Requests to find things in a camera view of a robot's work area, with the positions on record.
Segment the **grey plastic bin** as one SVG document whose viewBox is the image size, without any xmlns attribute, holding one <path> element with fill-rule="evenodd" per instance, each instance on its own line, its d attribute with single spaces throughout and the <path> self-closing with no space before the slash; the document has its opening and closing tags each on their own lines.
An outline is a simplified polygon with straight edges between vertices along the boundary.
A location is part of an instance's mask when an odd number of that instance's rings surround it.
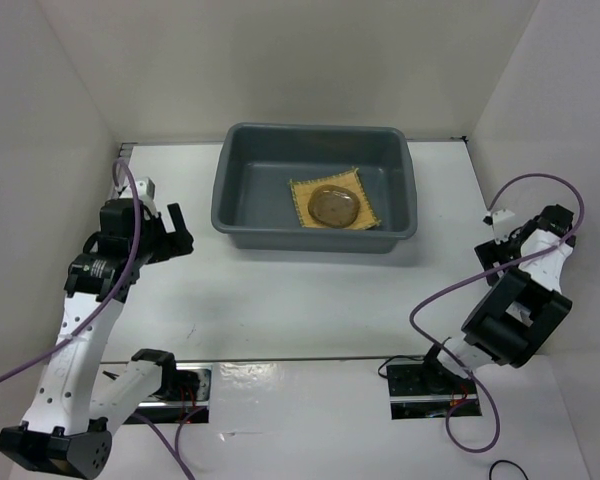
<svg viewBox="0 0 600 480">
<path fill-rule="evenodd" d="M 292 193 L 356 171 L 379 223 L 365 230 L 302 226 Z M 241 249 L 383 254 L 417 231 L 417 190 L 406 138 L 391 127 L 239 123 L 225 137 L 211 222 Z"/>
</svg>

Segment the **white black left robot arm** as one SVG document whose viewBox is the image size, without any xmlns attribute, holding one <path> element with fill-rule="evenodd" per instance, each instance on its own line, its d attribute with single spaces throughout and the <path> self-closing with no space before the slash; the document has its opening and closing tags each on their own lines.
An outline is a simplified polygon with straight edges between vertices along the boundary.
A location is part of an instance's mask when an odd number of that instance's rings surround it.
<svg viewBox="0 0 600 480">
<path fill-rule="evenodd" d="M 20 423 L 0 432 L 0 452 L 22 468 L 95 479 L 116 431 L 140 403 L 197 388 L 197 377 L 178 369 L 172 353 L 144 348 L 101 393 L 94 391 L 109 336 L 141 268 L 193 251 L 179 205 L 170 204 L 168 212 L 173 231 L 151 200 L 109 200 L 101 208 L 99 230 L 68 268 L 58 349 Z"/>
</svg>

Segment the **yellow woven placemat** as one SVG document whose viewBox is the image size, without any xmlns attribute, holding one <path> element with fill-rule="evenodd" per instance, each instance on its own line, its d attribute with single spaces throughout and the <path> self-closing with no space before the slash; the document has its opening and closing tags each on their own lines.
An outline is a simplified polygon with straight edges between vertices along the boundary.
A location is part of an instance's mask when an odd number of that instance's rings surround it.
<svg viewBox="0 0 600 480">
<path fill-rule="evenodd" d="M 348 229 L 348 230 L 368 230 L 379 226 L 381 220 L 371 207 L 371 203 L 367 198 L 366 192 L 362 186 L 358 169 L 351 168 L 347 171 L 306 181 L 290 181 L 289 182 L 291 195 L 294 202 L 296 214 L 300 225 L 305 228 L 321 228 L 321 229 Z M 312 192 L 320 186 L 336 185 L 347 188 L 353 191 L 360 200 L 360 212 L 356 221 L 346 228 L 329 228 L 321 225 L 313 220 L 307 209 L 309 198 Z"/>
</svg>

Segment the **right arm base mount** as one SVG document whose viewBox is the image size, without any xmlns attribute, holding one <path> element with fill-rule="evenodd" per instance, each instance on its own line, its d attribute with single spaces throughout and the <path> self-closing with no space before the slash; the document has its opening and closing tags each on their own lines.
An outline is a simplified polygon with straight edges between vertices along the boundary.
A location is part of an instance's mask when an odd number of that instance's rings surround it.
<svg viewBox="0 0 600 480">
<path fill-rule="evenodd" d="M 387 382 L 391 418 L 444 419 L 482 415 L 473 381 L 449 376 L 424 364 L 421 355 L 396 355 L 386 359 L 377 374 Z"/>
</svg>

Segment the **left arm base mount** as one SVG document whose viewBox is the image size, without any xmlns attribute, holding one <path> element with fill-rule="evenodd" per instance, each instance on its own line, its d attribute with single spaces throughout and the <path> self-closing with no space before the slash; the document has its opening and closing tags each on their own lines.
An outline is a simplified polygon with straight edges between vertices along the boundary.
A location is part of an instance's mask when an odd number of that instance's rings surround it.
<svg viewBox="0 0 600 480">
<path fill-rule="evenodd" d="M 154 424 L 206 424 L 209 421 L 209 402 L 212 384 L 210 363 L 178 362 L 180 383 L 164 396 L 151 395 L 141 402 L 135 414 Z"/>
</svg>

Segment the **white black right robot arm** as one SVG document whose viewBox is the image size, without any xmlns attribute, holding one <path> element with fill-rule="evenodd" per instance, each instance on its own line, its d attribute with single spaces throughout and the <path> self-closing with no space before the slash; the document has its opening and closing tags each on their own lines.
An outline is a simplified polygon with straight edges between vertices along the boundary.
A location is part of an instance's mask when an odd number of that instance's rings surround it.
<svg viewBox="0 0 600 480">
<path fill-rule="evenodd" d="M 573 217 L 563 206 L 549 205 L 507 232 L 514 214 L 497 211 L 484 218 L 493 227 L 494 238 L 474 252 L 488 271 L 557 243 L 572 227 Z M 445 351 L 433 346 L 425 356 L 418 369 L 421 387 L 439 393 L 485 365 L 523 366 L 571 311 L 572 301 L 562 294 L 560 277 L 575 242 L 570 237 L 542 257 L 488 275 L 490 290 L 469 314 L 462 334 L 446 340 Z"/>
</svg>

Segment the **clear glass plate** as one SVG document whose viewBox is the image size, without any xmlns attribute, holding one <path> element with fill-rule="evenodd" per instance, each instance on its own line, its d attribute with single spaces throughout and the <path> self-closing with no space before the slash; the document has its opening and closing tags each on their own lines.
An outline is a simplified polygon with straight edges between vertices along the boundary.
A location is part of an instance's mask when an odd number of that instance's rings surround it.
<svg viewBox="0 0 600 480">
<path fill-rule="evenodd" d="M 347 188 L 324 185 L 312 192 L 307 209 L 310 217 L 321 225 L 346 228 L 356 221 L 360 212 L 360 200 Z"/>
</svg>

